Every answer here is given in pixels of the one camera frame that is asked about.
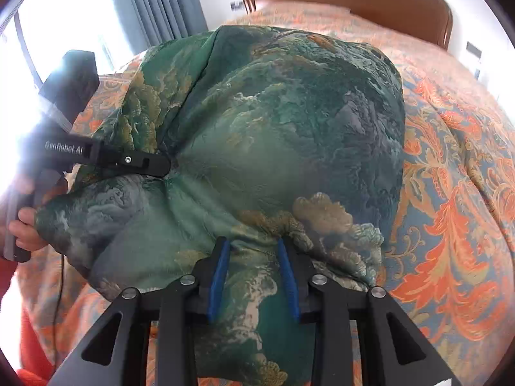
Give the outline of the person's left hand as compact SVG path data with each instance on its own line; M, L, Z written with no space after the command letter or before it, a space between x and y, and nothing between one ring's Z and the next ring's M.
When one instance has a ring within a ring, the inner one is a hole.
M13 187L19 193L32 194L35 189L35 182L29 177L20 175L15 178ZM68 181L65 177L61 177L55 186L44 194L42 204L44 205L51 199L67 193L67 191ZM18 212L17 219L8 225L8 229L17 238L17 246L30 252L42 249L47 245L47 242L38 235L35 229L36 211L33 207L23 207Z

